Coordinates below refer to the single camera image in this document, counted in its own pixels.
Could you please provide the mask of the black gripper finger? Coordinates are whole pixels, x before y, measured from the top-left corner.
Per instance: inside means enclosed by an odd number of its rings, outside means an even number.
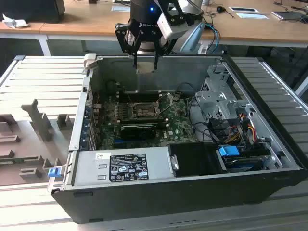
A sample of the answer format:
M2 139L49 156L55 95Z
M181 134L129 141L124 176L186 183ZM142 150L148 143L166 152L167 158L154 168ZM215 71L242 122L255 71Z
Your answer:
M163 46L160 46L160 41L155 40L154 43L154 70L157 70L158 68L158 59L160 56L169 55L175 46L176 39L172 39L170 41L167 41Z
M127 24L118 23L115 26L115 34L122 52L133 57L133 67L137 69L137 51L142 43L142 32L138 22Z

